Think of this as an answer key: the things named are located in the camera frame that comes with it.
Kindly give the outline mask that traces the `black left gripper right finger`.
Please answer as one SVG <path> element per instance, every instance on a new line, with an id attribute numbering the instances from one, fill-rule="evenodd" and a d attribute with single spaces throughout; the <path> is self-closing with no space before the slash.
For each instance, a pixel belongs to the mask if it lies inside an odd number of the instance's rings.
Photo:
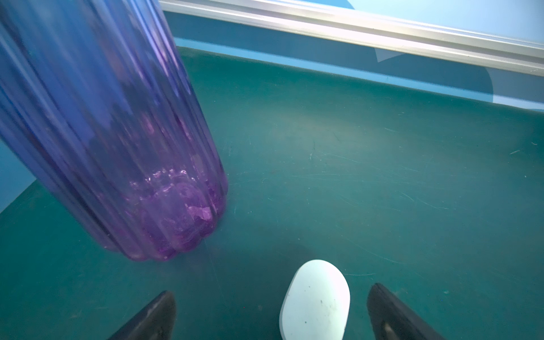
<path id="1" fill-rule="evenodd" d="M 375 339 L 444 340 L 442 335 L 381 283 L 371 286 L 367 309 Z"/>

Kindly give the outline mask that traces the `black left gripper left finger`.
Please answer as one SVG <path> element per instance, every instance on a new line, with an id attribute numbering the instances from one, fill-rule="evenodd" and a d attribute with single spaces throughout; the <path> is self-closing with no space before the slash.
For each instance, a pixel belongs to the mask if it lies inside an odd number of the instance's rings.
<path id="1" fill-rule="evenodd" d="M 109 340 L 163 339 L 172 337 L 177 305 L 171 291 L 163 291 L 128 320 Z"/>

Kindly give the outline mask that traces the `white earbud charging case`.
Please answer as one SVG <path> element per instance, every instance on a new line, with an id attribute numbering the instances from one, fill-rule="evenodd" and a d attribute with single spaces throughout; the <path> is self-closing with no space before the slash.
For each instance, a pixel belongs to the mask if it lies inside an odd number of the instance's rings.
<path id="1" fill-rule="evenodd" d="M 342 339 L 351 293 L 344 275 L 321 259 L 303 264 L 293 276 L 281 306 L 283 339 Z"/>

